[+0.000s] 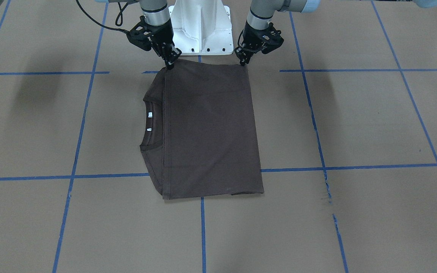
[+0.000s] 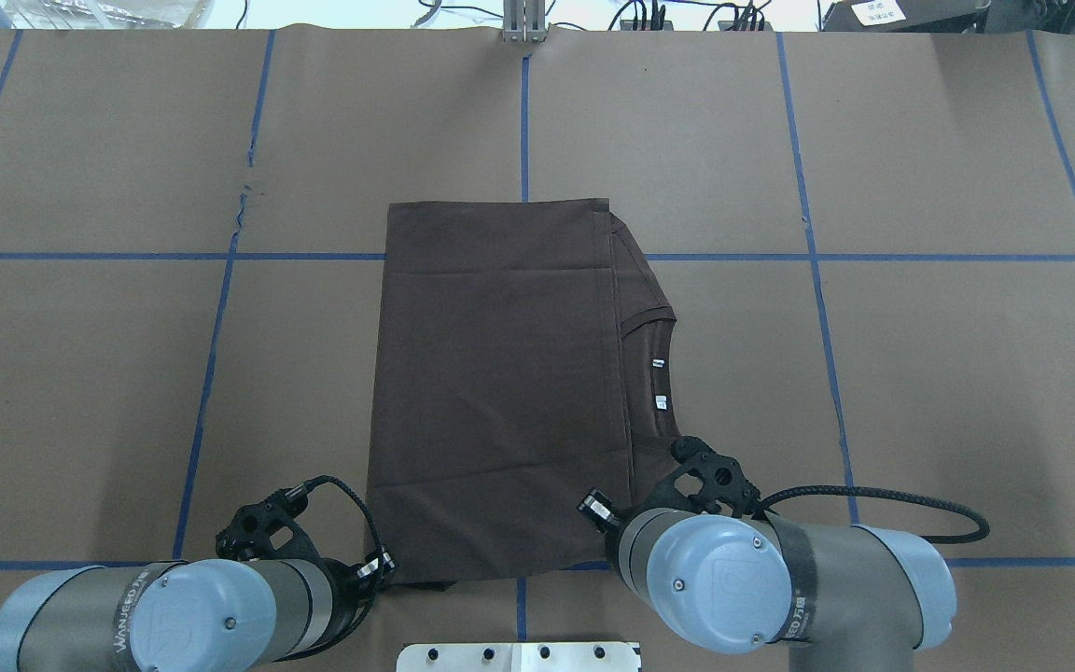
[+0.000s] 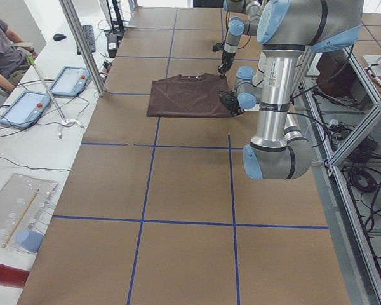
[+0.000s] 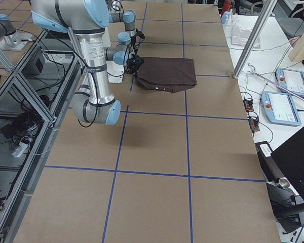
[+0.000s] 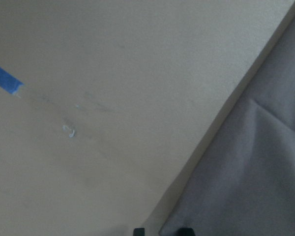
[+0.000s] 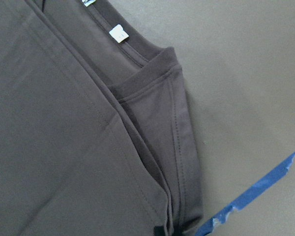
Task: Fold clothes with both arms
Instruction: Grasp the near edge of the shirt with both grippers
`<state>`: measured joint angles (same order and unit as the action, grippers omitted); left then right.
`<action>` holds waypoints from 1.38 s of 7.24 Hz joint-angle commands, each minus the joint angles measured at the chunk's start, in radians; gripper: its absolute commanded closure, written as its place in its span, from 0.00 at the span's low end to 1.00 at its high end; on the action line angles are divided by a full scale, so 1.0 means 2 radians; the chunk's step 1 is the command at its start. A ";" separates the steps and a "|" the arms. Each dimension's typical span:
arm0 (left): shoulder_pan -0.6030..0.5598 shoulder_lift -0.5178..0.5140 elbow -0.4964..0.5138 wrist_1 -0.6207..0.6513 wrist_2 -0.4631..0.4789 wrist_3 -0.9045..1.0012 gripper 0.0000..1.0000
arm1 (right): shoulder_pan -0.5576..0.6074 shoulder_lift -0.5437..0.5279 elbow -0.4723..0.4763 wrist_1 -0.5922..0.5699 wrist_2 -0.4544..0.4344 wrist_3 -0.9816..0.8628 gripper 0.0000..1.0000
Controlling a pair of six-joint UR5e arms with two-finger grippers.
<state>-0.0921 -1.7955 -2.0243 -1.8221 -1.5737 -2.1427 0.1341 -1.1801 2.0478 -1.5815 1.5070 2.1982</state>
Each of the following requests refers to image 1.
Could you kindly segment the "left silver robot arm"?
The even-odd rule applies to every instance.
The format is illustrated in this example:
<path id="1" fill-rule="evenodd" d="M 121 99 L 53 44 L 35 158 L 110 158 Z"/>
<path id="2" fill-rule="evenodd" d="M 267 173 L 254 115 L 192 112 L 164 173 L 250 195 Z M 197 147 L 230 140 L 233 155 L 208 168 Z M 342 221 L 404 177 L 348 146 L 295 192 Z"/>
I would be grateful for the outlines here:
<path id="1" fill-rule="evenodd" d="M 272 24 L 275 12 L 291 22 L 299 68 L 290 72 L 437 71 L 437 0 L 253 0 L 242 45 Z"/>

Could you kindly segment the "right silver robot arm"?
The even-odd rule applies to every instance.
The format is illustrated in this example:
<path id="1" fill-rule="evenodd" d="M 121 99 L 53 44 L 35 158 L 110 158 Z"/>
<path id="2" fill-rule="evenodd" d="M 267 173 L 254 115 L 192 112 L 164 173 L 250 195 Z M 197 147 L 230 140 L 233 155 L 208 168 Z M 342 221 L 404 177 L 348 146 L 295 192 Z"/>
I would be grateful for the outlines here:
<path id="1" fill-rule="evenodd" d="M 125 33 L 132 45 L 146 52 L 154 51 L 158 57 L 161 57 L 168 70 L 174 68 L 175 61 L 182 51 L 173 41 L 174 32 L 166 0 L 104 0 L 103 2 L 118 4 L 117 19 L 123 17 L 123 12 L 129 5 L 139 3 L 142 11 L 139 22 L 130 30 L 122 29 L 122 24 L 118 21 L 115 22 L 115 27 L 109 27 L 97 22 L 88 14 L 79 0 L 76 1 L 76 5 L 92 22 L 104 29 Z"/>

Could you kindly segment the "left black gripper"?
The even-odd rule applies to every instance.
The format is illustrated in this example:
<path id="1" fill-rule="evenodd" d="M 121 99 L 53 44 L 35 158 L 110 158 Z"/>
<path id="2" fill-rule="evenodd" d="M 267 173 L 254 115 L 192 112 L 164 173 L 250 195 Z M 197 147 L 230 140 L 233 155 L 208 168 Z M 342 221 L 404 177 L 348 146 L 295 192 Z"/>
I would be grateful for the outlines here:
<path id="1" fill-rule="evenodd" d="M 255 29 L 250 23 L 246 22 L 245 27 L 242 34 L 242 42 L 241 46 L 238 45 L 234 49 L 234 53 L 236 57 L 239 59 L 239 64 L 244 67 L 246 64 L 249 64 L 250 59 L 257 52 L 261 51 L 261 47 L 263 45 L 262 40 L 260 39 L 260 30 L 264 29 Z"/>

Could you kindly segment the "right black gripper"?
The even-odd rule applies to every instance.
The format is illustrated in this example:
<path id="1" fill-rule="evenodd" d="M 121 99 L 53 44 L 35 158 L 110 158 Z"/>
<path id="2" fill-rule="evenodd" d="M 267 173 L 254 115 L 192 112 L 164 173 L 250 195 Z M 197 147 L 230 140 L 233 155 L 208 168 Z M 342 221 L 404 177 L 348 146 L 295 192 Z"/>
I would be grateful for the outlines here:
<path id="1" fill-rule="evenodd" d="M 173 43 L 172 22 L 168 20 L 161 25 L 151 25 L 147 23 L 147 29 L 151 32 L 149 36 L 149 48 L 155 50 L 156 53 L 162 54 L 162 59 L 168 70 L 174 68 L 175 61 L 181 56 L 182 51 L 175 47 Z"/>

